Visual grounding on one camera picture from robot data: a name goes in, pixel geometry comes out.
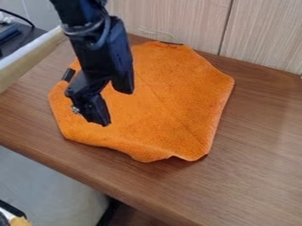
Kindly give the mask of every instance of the wooden table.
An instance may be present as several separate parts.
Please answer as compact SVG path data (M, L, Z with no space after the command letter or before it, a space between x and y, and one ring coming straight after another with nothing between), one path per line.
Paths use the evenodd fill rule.
M237 82L206 158L144 164L65 140L47 93L74 59L68 42L0 95L0 144L170 225L302 225L301 78L200 54Z

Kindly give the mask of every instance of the black cable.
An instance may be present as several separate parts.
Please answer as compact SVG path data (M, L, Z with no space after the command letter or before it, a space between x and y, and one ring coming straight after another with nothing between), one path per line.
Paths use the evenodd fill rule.
M106 42L107 36L110 31L110 26L111 26L110 16L105 10L105 8L103 7L101 8L101 13L104 16L104 30L102 32L102 36L100 37L100 39L96 43L88 46L91 50L99 49Z
M0 11L5 12L5 13L7 13L7 14L10 14L10 15L16 17L16 18L23 19L23 20L26 21L28 24L30 24L32 27L35 27L35 25L34 25L30 20L28 20L28 19L26 19L26 18L24 18L24 17L22 17L22 16L20 16L20 15L18 15L18 14L16 14L16 13L14 13L14 12L7 11L7 10L2 9L2 8L0 8Z

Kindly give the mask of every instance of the screw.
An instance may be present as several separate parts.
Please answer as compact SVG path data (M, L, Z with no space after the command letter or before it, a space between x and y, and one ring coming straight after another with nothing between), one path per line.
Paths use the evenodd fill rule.
M73 112L73 114L79 114L79 109L77 108L77 107L74 107L73 105L72 105L72 112Z

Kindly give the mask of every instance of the orange towel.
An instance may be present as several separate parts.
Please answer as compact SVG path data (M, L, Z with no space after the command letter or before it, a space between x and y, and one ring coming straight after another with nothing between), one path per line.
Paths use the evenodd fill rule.
M102 92L111 114L108 127L73 114L72 102L64 96L68 83L58 82L49 101L62 134L140 162L171 156L195 161L208 154L234 79L185 45L146 42L132 53L134 94L121 94L111 85ZM77 61L70 67L80 70Z

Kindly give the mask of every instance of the black device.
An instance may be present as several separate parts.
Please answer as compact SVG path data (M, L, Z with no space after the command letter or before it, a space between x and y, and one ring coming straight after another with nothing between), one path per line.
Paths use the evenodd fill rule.
M104 0L50 0L62 20L82 71L67 87L65 95L72 110L88 122L106 126L111 123L109 110L100 92L111 81L121 93L134 89L132 54L124 23L111 17ZM68 77L74 74L67 72Z
M19 24L18 23L0 24L0 43L10 40L16 34L19 34Z

